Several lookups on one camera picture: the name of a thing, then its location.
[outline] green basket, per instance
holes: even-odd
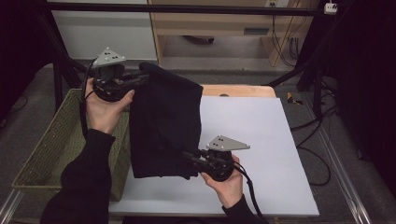
[[[43,201],[49,200],[62,188],[61,173],[64,167],[78,156],[85,145],[79,118],[80,95],[80,89],[67,93],[48,129],[12,183],[12,188]],[[116,141],[109,156],[112,176],[109,200],[116,202],[122,197],[131,165],[128,112],[122,112],[113,135]]]

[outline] black sleeve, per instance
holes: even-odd
[[[85,147],[64,168],[62,189],[48,202],[41,223],[108,223],[108,155],[114,140],[109,134],[88,131]]]
[[[222,207],[222,209],[230,220],[230,224],[268,224],[266,220],[259,219],[250,211],[245,195],[233,207]]]

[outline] white table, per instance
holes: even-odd
[[[265,216],[319,215],[279,99],[203,96],[201,122],[200,148],[218,134],[250,144],[250,149],[233,153],[252,179]],[[244,193],[255,211],[246,183]],[[223,216],[220,207],[215,191],[200,176],[135,179],[131,170],[122,200],[110,203],[109,211],[124,216],[212,217]]]

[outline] black metal frame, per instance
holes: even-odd
[[[36,29],[50,43],[47,51],[55,59],[55,101],[56,109],[63,100],[62,76],[72,88],[78,88],[81,80],[76,73],[85,72],[86,67],[77,63],[67,54],[62,39],[59,39],[52,30],[46,17],[43,16],[52,10],[61,11],[103,11],[103,12],[157,12],[157,13],[202,13],[202,14],[238,14],[238,15],[277,15],[277,16],[323,16],[323,10],[318,8],[277,8],[277,7],[216,7],[216,6],[176,6],[176,5],[140,5],[140,4],[91,4],[91,3],[54,3],[37,0],[21,1],[21,10],[32,9],[36,19]],[[285,76],[267,84],[274,87],[281,82],[294,77],[310,67],[309,63],[296,67]]]

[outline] gray floor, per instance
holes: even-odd
[[[175,73],[201,84],[260,85],[292,69],[282,64],[277,68],[268,66],[261,42],[252,37],[216,37],[215,42],[208,45],[200,40],[174,36],[168,38],[164,56],[164,68],[174,70]],[[304,105],[297,105],[289,104],[287,101],[288,92],[291,92],[295,99],[301,97],[295,90],[296,80],[291,79],[276,88],[276,96],[282,100],[290,127],[312,119],[306,102]],[[0,130],[0,202],[8,196],[11,191],[10,184],[50,124],[54,112],[52,71],[42,69],[38,72],[23,95],[28,98],[27,105],[10,114],[6,127]],[[14,109],[23,105],[24,100],[22,97]],[[323,111],[334,104],[330,96],[325,97],[323,101]],[[328,141],[323,143],[315,134],[304,146],[318,153],[329,163],[324,145],[327,146],[331,142],[373,223],[396,223],[395,199],[374,166],[357,158],[357,149],[342,120],[333,115],[326,118],[322,125],[330,136]],[[295,142],[302,141],[312,129],[313,127],[310,127],[293,133]],[[316,183],[324,181],[326,170],[322,163],[305,151],[299,151],[299,154],[308,180]],[[356,223],[334,173],[328,185],[312,187],[312,190],[320,216],[281,218],[280,223]],[[14,217],[39,218],[43,206],[43,203],[25,196]]]

